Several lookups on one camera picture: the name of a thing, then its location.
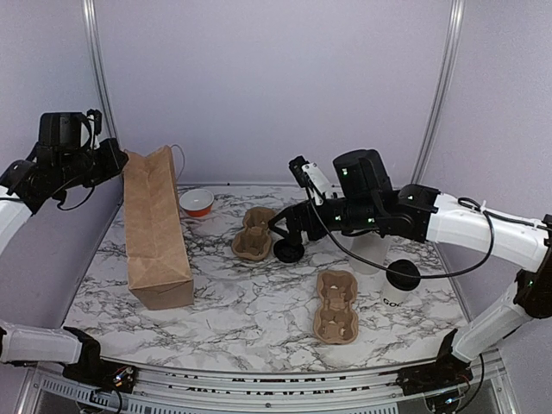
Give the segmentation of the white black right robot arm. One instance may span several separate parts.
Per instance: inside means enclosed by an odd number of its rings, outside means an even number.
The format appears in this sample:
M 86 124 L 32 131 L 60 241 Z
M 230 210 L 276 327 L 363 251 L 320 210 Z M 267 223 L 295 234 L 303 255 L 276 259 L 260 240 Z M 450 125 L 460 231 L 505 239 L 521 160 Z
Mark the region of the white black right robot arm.
M 333 161 L 343 195 L 338 197 L 318 166 L 298 156 L 289 163 L 305 201 L 283 209 L 269 223 L 279 235 L 274 253 L 294 263 L 303 239 L 339 231 L 374 232 L 414 242 L 456 245 L 519 266 L 505 293 L 468 326 L 448 334 L 427 369 L 435 386 L 445 386 L 480 353 L 532 319 L 551 316 L 551 217 L 522 218 L 490 210 L 471 198 L 455 198 L 424 185 L 392 187 L 380 154 L 358 149 Z

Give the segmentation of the brown paper takeout bag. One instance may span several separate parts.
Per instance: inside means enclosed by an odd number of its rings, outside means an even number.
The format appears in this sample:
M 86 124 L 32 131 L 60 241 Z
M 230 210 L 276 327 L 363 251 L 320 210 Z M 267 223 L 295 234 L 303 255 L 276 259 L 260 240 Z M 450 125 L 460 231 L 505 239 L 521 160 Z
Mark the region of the brown paper takeout bag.
M 127 152 L 123 170 L 128 288 L 151 311 L 194 303 L 180 224 L 173 152 L 160 147 L 147 156 Z

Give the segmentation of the black plastic cup lid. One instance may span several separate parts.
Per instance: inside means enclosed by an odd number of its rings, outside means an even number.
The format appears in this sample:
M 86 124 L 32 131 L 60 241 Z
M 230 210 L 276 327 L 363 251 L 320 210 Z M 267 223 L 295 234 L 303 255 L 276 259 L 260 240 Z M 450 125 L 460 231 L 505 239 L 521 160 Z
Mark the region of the black plastic cup lid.
M 415 290 L 421 282 L 416 265 L 410 260 L 395 260 L 386 270 L 386 279 L 390 285 L 404 292 Z

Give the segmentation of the white paper coffee cup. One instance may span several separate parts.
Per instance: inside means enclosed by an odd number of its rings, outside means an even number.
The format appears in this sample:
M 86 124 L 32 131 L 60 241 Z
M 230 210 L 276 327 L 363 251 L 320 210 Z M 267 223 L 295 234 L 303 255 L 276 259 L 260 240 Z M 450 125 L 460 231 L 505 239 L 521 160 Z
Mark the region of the white paper coffee cup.
M 391 310 L 397 310 L 402 307 L 402 305 L 405 303 L 408 296 L 413 292 L 404 292 L 399 289 L 396 289 L 392 285 L 390 285 L 386 279 L 385 274 L 385 281 L 382 287 L 381 292 L 381 301 L 384 306 L 386 306 L 388 309 Z

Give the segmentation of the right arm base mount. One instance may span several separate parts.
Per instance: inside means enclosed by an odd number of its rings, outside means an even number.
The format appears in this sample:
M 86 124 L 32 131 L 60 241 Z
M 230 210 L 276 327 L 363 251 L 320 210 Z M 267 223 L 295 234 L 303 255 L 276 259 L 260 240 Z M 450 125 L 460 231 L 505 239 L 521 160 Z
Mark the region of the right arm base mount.
M 470 362 L 452 355 L 452 342 L 457 332 L 458 329 L 453 329 L 444 336 L 434 361 L 398 370 L 396 384 L 405 396 L 456 386 L 474 378 Z

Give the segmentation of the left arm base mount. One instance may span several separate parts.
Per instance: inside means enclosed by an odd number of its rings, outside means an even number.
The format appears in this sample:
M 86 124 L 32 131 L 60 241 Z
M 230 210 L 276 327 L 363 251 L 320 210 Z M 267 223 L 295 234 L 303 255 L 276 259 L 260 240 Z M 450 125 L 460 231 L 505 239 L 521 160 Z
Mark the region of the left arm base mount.
M 117 389 L 119 392 L 131 393 L 135 387 L 137 368 L 101 358 L 100 343 L 84 331 L 72 327 L 64 330 L 76 336 L 82 348 L 75 364 L 65 365 L 62 375 L 102 390 Z

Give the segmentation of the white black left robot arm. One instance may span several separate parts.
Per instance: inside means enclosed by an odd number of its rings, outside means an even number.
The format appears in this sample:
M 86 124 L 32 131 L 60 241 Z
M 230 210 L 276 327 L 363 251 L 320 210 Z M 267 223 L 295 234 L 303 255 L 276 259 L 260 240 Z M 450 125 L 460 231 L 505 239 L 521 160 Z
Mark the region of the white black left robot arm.
M 1 175 L 1 246 L 53 199 L 64 210 L 68 190 L 94 191 L 119 176 L 129 162 L 115 138 L 99 141 L 100 110 L 47 112 L 41 115 L 38 141 L 23 160 Z M 84 361 L 86 346 L 95 340 L 78 329 L 45 329 L 1 322 L 1 362 L 25 365 L 53 362 L 62 366 Z

